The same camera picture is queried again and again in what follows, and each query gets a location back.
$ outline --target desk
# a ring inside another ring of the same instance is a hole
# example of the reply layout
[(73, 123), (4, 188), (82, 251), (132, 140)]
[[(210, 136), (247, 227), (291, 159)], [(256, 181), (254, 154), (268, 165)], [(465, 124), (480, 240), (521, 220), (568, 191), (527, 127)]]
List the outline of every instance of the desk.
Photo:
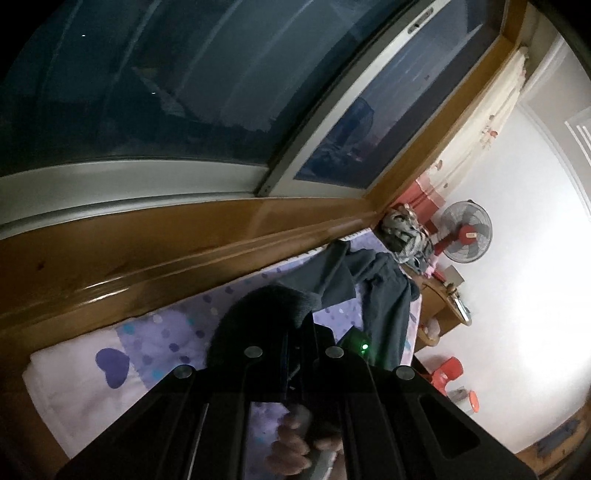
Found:
[[(449, 299), (447, 288), (443, 283), (436, 278), (425, 278), (417, 275), (406, 265), (403, 265), (402, 268), (415, 281), (423, 296), (421, 316), (419, 318), (421, 325), (428, 321), (428, 319), (435, 317), (441, 328), (439, 337), (442, 337), (459, 324), (464, 323), (462, 314)], [(417, 341), (414, 347), (415, 352), (426, 346), (435, 346), (438, 343), (439, 339), (435, 341), (429, 339), (419, 325)]]

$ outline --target heart pattern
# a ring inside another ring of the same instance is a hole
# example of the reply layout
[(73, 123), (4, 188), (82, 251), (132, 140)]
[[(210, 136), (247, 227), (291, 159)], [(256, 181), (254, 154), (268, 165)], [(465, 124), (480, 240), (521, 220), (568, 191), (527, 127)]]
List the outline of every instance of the heart pattern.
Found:
[(114, 348), (103, 348), (95, 356), (96, 365), (105, 372), (105, 380), (111, 388), (125, 383), (129, 373), (129, 357)]

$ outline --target window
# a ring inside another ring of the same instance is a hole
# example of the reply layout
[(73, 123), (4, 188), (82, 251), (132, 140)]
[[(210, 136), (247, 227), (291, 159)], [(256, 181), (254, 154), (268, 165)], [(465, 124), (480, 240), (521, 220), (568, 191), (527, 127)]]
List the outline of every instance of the window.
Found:
[(0, 86), (0, 238), (216, 198), (359, 197), (503, 0), (67, 0)]
[(434, 2), (424, 25), (401, 32), (408, 41), (305, 155), (295, 181), (283, 179), (273, 193), (310, 191), (298, 180), (367, 189), (491, 46), (503, 10), (494, 0)]
[(67, 1), (2, 85), (0, 173), (97, 158), (265, 166), (406, 1)]

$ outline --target purple polka dot sheet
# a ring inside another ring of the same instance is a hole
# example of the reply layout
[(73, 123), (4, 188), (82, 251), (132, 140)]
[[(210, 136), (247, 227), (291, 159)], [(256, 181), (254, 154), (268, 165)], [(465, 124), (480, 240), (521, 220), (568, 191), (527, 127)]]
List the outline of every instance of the purple polka dot sheet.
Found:
[[(345, 237), (351, 249), (388, 252), (370, 229)], [(323, 250), (316, 248), (226, 285), (115, 326), (31, 355), (23, 379), (41, 418), (72, 457), (103, 432), (174, 367), (202, 369), (219, 320), (246, 293), (269, 284)], [(361, 296), (314, 314), (340, 339), (353, 325), (363, 328)], [(409, 365), (421, 298), (411, 303), (402, 364)], [(285, 408), (258, 404), (250, 413), (245, 479), (274, 479), (262, 460), (270, 452)]]

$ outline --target white curtain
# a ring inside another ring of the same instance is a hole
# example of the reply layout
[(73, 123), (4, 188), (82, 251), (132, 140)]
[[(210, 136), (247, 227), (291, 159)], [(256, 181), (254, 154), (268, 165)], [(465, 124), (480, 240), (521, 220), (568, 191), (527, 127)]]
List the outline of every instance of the white curtain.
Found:
[(522, 47), (511, 56), (437, 160), (397, 200), (410, 204), (422, 223), (443, 206), (445, 198), (501, 132), (525, 82), (526, 55), (527, 49)]

